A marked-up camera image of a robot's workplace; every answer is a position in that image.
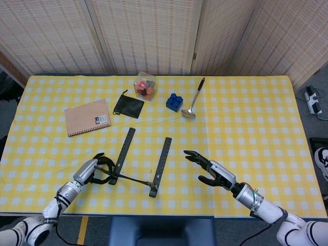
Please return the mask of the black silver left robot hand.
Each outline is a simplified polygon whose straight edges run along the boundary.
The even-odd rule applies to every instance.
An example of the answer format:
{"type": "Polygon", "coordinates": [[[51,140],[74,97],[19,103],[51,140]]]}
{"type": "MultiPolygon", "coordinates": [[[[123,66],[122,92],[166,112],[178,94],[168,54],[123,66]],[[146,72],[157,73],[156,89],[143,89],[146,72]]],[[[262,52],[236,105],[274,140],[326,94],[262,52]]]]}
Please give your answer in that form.
{"type": "Polygon", "coordinates": [[[96,154],[92,159],[86,161],[79,170],[73,175],[73,179],[77,181],[81,186],[84,186],[88,183],[95,183],[99,185],[103,185],[108,183],[111,179],[111,173],[113,172],[113,168],[115,167],[115,163],[108,157],[105,156],[104,153],[96,154]],[[94,178],[94,173],[96,167],[106,165],[108,167],[108,177],[104,180],[94,178]]]}

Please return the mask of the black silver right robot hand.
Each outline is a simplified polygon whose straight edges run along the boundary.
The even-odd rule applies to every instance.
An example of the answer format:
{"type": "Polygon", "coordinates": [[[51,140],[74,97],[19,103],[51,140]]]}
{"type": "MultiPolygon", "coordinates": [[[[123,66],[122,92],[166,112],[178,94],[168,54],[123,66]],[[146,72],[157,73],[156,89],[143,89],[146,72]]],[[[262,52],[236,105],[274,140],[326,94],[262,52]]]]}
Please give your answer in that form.
{"type": "Polygon", "coordinates": [[[184,150],[183,152],[186,154],[187,160],[197,163],[213,177],[213,179],[209,179],[203,175],[199,175],[199,181],[212,187],[223,187],[228,191],[233,189],[236,184],[236,176],[221,164],[214,160],[206,159],[196,151],[184,150]]]}

